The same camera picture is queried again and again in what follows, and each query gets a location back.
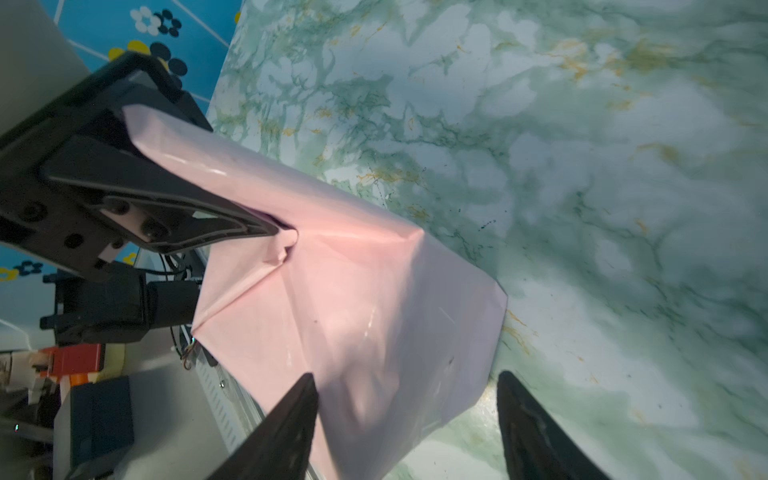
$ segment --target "pink plastic bag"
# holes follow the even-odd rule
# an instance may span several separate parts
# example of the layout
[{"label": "pink plastic bag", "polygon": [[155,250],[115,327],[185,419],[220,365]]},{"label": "pink plastic bag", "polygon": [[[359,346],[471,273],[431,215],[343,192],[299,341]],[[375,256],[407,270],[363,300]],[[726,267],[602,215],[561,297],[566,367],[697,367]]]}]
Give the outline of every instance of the pink plastic bag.
[{"label": "pink plastic bag", "polygon": [[151,160],[283,223],[212,246],[194,335],[267,411],[314,374],[325,478],[381,478],[475,403],[506,308],[491,277],[358,197],[150,108],[124,113]]}]

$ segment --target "crumpled pink sheet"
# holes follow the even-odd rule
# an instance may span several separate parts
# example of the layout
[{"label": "crumpled pink sheet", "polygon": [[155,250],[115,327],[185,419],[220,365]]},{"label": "crumpled pink sheet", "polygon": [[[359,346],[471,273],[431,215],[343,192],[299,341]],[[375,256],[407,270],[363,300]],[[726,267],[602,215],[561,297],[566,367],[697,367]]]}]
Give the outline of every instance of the crumpled pink sheet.
[{"label": "crumpled pink sheet", "polygon": [[124,114],[151,160],[283,224],[212,246],[193,331],[267,411],[314,374],[325,478],[383,477],[477,401],[507,300],[491,277],[320,180],[150,108]]}]

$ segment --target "white grout line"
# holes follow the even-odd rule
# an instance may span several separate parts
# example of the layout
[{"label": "white grout line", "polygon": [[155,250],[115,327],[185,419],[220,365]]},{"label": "white grout line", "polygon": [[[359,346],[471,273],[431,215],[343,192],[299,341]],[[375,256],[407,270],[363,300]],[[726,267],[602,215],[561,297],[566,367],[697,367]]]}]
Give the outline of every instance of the white grout line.
[{"label": "white grout line", "polygon": [[93,55],[95,57],[99,57],[101,60],[109,61],[109,57],[107,55],[104,55],[103,53],[99,53],[99,52],[93,50],[92,48],[88,48],[85,45],[81,45],[81,44],[77,43],[76,41],[72,41],[72,40],[67,40],[67,41],[69,42],[70,45],[72,45],[75,48],[80,48],[82,51],[90,53],[91,55]]},{"label": "white grout line", "polygon": [[53,15],[53,22],[58,25],[58,19],[61,18],[61,9],[64,8],[64,0],[58,0],[56,5],[56,13]]},{"label": "white grout line", "polygon": [[188,93],[189,93],[190,95],[192,95],[192,97],[193,97],[193,98],[196,98],[197,100],[202,100],[202,101],[204,101],[204,102],[206,102],[206,103],[210,103],[210,98],[201,97],[200,95],[198,95],[198,94],[194,94],[194,93],[192,93],[191,91],[190,91],[190,92],[188,92]]},{"label": "white grout line", "polygon": [[227,48],[230,47],[230,44],[227,41],[225,41],[223,38],[221,38],[219,36],[219,34],[217,34],[211,27],[209,27],[208,25],[205,25],[202,20],[200,20],[194,13],[190,12],[190,9],[185,7],[184,5],[182,5],[181,2],[179,2],[179,0],[171,0],[171,1],[173,3],[175,3],[176,6],[178,6],[178,8],[181,8],[182,10],[184,10],[184,12],[187,13],[187,15],[189,15],[190,17],[192,17],[192,19],[194,21],[199,23],[201,27],[203,27],[206,30],[208,30],[208,33],[213,35],[218,41],[221,42],[222,45],[224,45]]}]

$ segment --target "marble surface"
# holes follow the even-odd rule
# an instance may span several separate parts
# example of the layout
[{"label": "marble surface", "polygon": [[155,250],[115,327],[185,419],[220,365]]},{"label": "marble surface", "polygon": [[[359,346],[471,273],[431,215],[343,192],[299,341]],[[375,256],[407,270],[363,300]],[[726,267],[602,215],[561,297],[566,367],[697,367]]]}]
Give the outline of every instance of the marble surface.
[{"label": "marble surface", "polygon": [[510,369],[614,478],[768,478],[768,4],[247,0],[215,130],[498,279],[486,395],[388,478],[505,478]]}]

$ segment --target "white flower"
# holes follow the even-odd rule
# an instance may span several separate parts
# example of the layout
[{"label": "white flower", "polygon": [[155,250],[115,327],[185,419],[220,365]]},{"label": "white flower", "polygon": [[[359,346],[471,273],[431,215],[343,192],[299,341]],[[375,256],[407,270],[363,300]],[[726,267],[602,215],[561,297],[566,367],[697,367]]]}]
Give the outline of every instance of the white flower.
[{"label": "white flower", "polygon": [[152,14],[152,11],[148,7],[141,7],[138,10],[131,10],[131,18],[136,21],[136,29],[141,33],[148,33],[153,37],[157,37],[160,33],[157,27],[160,26],[160,19]]}]

